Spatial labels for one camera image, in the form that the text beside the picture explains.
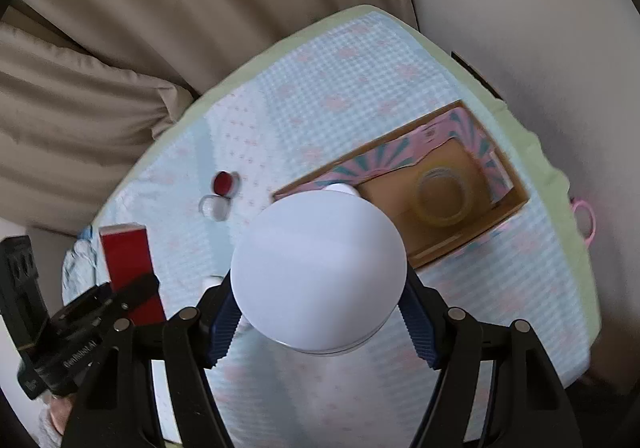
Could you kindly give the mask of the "person's left hand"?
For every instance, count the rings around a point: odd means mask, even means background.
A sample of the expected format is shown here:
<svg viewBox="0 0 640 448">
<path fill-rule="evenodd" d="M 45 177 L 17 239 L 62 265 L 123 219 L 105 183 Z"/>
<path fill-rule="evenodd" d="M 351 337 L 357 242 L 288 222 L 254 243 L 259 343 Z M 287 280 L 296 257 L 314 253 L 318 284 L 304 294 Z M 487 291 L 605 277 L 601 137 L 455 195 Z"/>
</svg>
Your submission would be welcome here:
<svg viewBox="0 0 640 448">
<path fill-rule="evenodd" d="M 36 434 L 39 447 L 60 448 L 70 413 L 75 403 L 75 395 L 65 397 L 50 395 L 41 410 Z"/>
</svg>

